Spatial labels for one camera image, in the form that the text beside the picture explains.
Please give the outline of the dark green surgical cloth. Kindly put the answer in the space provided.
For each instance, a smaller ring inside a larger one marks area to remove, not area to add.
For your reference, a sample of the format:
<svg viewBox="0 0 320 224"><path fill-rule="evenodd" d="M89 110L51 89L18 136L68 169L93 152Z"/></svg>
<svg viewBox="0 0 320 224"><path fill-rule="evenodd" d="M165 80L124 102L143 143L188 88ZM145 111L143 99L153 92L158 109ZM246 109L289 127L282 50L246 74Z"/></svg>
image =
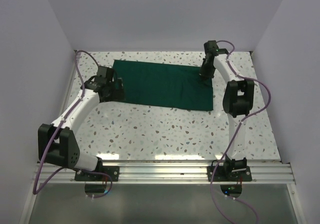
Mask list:
<svg viewBox="0 0 320 224"><path fill-rule="evenodd" d="M202 82L197 66L115 60L125 103L212 111L212 80Z"/></svg>

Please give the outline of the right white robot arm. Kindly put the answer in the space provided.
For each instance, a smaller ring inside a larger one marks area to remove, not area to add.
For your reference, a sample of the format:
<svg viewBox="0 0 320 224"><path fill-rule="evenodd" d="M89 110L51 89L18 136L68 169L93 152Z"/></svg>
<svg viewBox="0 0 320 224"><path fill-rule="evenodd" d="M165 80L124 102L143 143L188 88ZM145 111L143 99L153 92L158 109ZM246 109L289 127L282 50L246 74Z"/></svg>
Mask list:
<svg viewBox="0 0 320 224"><path fill-rule="evenodd" d="M214 182L252 181L245 151L245 120L253 108L255 84L240 78L239 71L230 63L230 53L219 48L218 42L204 43L205 58L199 75L202 79L214 78L218 71L226 83L222 107L229 123L229 145L217 163L207 167L208 179Z"/></svg>

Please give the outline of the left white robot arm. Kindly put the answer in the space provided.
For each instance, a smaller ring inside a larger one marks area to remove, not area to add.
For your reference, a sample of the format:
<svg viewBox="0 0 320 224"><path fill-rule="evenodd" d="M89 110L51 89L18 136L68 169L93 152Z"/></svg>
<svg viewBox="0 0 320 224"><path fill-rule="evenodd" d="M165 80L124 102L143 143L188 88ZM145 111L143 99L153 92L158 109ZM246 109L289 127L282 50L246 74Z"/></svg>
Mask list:
<svg viewBox="0 0 320 224"><path fill-rule="evenodd" d="M111 67L99 66L97 74L83 83L73 103L50 124L38 129L38 157L41 164L86 170L92 180L103 177L99 157L80 150L76 133L88 114L100 103L123 101L123 80Z"/></svg>

